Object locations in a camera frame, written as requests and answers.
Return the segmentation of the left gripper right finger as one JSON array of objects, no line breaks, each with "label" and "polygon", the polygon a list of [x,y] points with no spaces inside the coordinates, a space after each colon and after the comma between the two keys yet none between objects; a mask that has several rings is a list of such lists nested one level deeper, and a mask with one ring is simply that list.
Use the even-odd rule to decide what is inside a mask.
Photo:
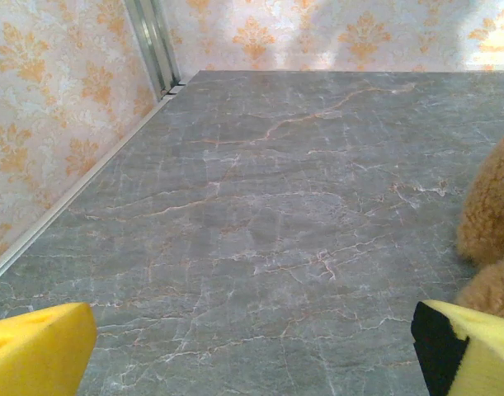
[{"label": "left gripper right finger", "polygon": [[504,396],[504,318],[424,300],[411,333],[430,395]]}]

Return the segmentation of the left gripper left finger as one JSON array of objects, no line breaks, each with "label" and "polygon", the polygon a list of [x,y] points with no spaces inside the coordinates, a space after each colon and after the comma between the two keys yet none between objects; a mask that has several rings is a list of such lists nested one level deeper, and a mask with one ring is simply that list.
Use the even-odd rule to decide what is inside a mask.
[{"label": "left gripper left finger", "polygon": [[75,395],[97,340],[89,304],[0,320],[0,395]]}]

